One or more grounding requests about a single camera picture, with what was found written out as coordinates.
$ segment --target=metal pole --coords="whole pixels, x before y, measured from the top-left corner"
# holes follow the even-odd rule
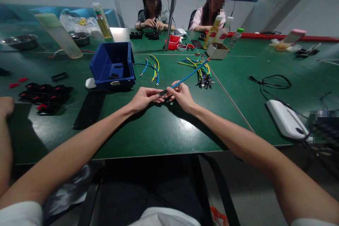
[[[168,24],[168,33],[167,33],[167,42],[165,46],[165,51],[168,51],[168,44],[170,42],[170,34],[171,34],[171,27],[172,27],[172,16],[174,11],[174,3],[176,0],[171,0],[171,11],[169,12],[169,24]]]

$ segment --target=green bottle cap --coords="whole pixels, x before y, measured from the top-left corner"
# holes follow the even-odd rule
[[[54,13],[35,14],[35,17],[46,29],[58,28],[63,26]]]

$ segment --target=tape roll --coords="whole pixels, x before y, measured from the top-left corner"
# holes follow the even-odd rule
[[[187,49],[187,46],[186,45],[183,45],[183,44],[179,44],[177,46],[177,50],[179,51],[185,51]]]

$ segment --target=pink bottle cap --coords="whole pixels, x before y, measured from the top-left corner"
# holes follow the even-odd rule
[[[292,29],[291,33],[299,36],[304,36],[307,32],[301,29]]]

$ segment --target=gray shirt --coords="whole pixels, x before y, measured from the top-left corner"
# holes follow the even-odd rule
[[[168,10],[166,10],[164,7],[161,8],[161,13],[160,15],[158,16],[158,19],[157,20],[160,20],[162,23],[164,24],[167,24],[169,23],[170,21],[170,13]],[[138,17],[138,20],[137,20],[137,23],[143,23],[146,21],[146,17],[145,17],[145,13],[144,11],[142,11],[140,14],[139,14],[139,17]]]

